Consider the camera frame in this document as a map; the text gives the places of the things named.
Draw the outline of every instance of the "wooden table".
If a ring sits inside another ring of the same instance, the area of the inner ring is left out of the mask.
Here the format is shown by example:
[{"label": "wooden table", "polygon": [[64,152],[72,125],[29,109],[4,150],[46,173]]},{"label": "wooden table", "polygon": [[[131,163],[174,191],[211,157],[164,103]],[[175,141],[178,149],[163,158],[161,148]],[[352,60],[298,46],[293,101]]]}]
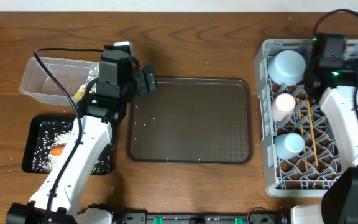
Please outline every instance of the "wooden table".
[{"label": "wooden table", "polygon": [[[127,118],[119,127],[116,168],[92,176],[81,207],[106,203],[149,212],[247,213],[255,206],[279,210],[319,198],[272,198],[264,189],[260,111],[255,95],[254,57],[265,39],[307,39],[321,14],[310,13],[129,13],[0,12],[0,223],[13,202],[27,203],[46,174],[21,169],[31,119],[70,111],[21,95],[23,71],[37,47],[102,48],[129,40],[156,74],[241,78],[251,87],[254,158],[245,166],[151,164],[125,152]],[[358,37],[358,22],[334,16],[321,30]],[[49,52],[43,56],[98,61],[100,54]]]}]

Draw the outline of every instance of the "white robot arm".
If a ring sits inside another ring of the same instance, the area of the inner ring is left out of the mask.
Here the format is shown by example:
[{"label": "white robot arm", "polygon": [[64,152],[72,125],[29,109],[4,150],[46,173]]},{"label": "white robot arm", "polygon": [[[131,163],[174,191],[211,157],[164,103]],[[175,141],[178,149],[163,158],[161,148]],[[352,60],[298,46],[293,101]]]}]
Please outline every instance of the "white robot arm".
[{"label": "white robot arm", "polygon": [[[351,86],[328,88],[319,102],[321,111],[326,115],[337,141],[343,170],[358,166],[358,120],[352,99],[355,90],[356,88]],[[291,222],[292,224],[324,224],[321,204],[293,207]]]},{"label": "white robot arm", "polygon": [[345,223],[347,218],[358,218],[358,196],[352,195],[358,194],[358,59],[344,59],[346,45],[343,35],[318,34],[305,73],[310,94],[320,103],[338,144],[343,173],[322,203],[292,208],[292,224]]},{"label": "white robot arm", "polygon": [[[55,198],[52,202],[51,211],[56,212],[63,207],[67,210],[66,214],[72,215],[75,219],[79,209],[82,192],[91,175],[93,166],[96,163],[102,150],[110,144],[113,139],[112,127],[110,122],[101,122],[101,118],[94,116],[83,116],[82,144],[80,144],[71,158],[65,172],[59,181]],[[63,167],[73,150],[73,146],[78,136],[78,123],[75,120],[71,131],[70,139],[59,157],[55,167],[41,185],[38,191],[30,198],[30,202],[35,202],[36,208],[47,209],[50,189],[55,182],[56,176]]]},{"label": "white robot arm", "polygon": [[[119,42],[104,48],[105,50],[76,49],[102,52],[99,78],[88,83],[77,106],[70,101],[76,110],[77,118],[59,160],[27,205],[12,204],[6,216],[6,223],[112,223],[112,213],[103,209],[89,208],[85,213],[77,215],[81,195],[96,160],[103,149],[114,141],[116,125],[126,116],[127,102],[130,102],[134,95],[157,90],[157,82],[152,65],[146,65],[144,69],[139,68],[130,42]],[[53,80],[53,75],[45,65],[43,66],[40,60],[39,63]],[[96,85],[96,93],[90,94],[93,85]],[[62,92],[69,97],[64,88]]]}]

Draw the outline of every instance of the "light blue cup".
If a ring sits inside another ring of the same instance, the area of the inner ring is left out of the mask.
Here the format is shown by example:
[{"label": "light blue cup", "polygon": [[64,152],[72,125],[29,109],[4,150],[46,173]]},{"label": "light blue cup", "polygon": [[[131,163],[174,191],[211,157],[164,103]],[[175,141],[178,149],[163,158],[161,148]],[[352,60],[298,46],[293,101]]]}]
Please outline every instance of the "light blue cup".
[{"label": "light blue cup", "polygon": [[292,86],[299,83],[305,72],[306,62],[301,54],[284,50],[268,64],[270,78],[280,85]]},{"label": "light blue cup", "polygon": [[291,159],[305,147],[305,140],[300,134],[282,134],[274,139],[276,154],[281,159]]}]

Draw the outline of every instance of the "dish rack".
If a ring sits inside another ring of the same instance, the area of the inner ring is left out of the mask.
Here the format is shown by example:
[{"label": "dish rack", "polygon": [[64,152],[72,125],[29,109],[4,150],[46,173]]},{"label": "dish rack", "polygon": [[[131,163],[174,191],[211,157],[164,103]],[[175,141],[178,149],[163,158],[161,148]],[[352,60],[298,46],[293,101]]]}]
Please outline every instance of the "dish rack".
[{"label": "dish rack", "polygon": [[[305,101],[305,82],[294,86],[279,85],[270,79],[267,70],[270,59],[283,50],[300,53],[308,64],[312,43],[311,39],[265,40],[254,60],[255,82],[262,118],[261,147],[265,189],[272,197],[322,197],[342,174],[336,141],[318,103],[311,105],[318,160],[318,166],[316,165]],[[345,57],[358,58],[358,40],[348,40]],[[277,122],[272,118],[272,101],[281,93],[290,93],[301,101],[291,116]],[[302,151],[292,159],[278,158],[273,139],[286,133],[300,134],[301,125],[304,128],[306,153]]]}]

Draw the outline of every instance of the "brown plastic tray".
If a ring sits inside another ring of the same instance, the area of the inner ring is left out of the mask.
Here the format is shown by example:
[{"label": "brown plastic tray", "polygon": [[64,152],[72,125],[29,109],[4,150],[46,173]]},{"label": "brown plastic tray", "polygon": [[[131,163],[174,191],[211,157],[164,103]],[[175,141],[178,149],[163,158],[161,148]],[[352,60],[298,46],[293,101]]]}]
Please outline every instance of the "brown plastic tray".
[{"label": "brown plastic tray", "polygon": [[250,89],[235,79],[157,78],[131,103],[128,155],[141,162],[244,164],[252,157]]}]

